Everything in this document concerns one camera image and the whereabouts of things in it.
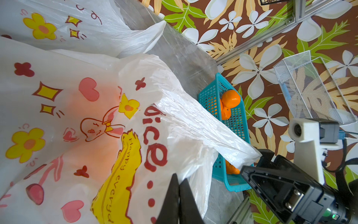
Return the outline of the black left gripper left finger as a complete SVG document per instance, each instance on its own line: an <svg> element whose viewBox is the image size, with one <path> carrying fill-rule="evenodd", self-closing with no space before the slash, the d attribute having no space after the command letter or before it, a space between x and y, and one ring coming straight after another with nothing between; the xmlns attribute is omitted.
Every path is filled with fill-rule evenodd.
<svg viewBox="0 0 358 224"><path fill-rule="evenodd" d="M179 221L180 186L173 174L156 224L177 224Z"/></svg>

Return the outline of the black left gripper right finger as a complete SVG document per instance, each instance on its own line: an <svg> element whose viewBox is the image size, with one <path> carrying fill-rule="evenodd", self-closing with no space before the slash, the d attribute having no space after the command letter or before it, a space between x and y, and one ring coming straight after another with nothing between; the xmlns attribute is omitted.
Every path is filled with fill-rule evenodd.
<svg viewBox="0 0 358 224"><path fill-rule="evenodd" d="M180 224L204 224L199 213L188 179L185 179L179 186L180 205L179 223Z"/></svg>

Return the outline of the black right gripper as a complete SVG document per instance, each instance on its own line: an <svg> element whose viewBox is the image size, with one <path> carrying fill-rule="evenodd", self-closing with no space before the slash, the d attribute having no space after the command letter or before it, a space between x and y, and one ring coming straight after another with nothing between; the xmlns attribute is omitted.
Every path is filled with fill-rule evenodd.
<svg viewBox="0 0 358 224"><path fill-rule="evenodd" d="M282 223L344 223L344 203L335 189L271 150L260 153L256 167L243 166L241 175Z"/></svg>

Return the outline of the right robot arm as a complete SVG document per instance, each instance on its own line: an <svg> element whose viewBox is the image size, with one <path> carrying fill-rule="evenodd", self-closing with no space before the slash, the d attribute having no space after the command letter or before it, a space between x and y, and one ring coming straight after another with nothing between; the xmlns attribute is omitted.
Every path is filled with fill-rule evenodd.
<svg viewBox="0 0 358 224"><path fill-rule="evenodd" d="M318 135L296 139L294 162L262 150L256 167L243 166L241 175L283 224L356 224L358 182L347 184L342 172L336 175L337 189L319 182L321 159L329 143Z"/></svg>

